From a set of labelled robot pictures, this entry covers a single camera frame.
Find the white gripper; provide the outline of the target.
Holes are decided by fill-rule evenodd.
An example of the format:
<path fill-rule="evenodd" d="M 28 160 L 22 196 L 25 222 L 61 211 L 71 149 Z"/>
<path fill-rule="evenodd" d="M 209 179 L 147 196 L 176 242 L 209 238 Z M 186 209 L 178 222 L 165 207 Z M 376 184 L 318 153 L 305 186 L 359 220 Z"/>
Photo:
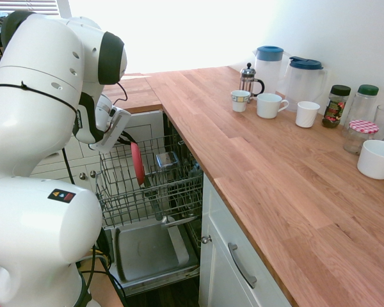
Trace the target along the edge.
<path fill-rule="evenodd" d="M 109 117 L 108 129 L 105 131 L 102 140 L 93 145 L 93 149 L 98 150 L 102 154 L 107 154 L 116 142 L 124 145 L 136 143 L 134 138 L 124 131 L 131 116 L 132 114 L 128 111 L 113 106 L 111 116 Z"/>

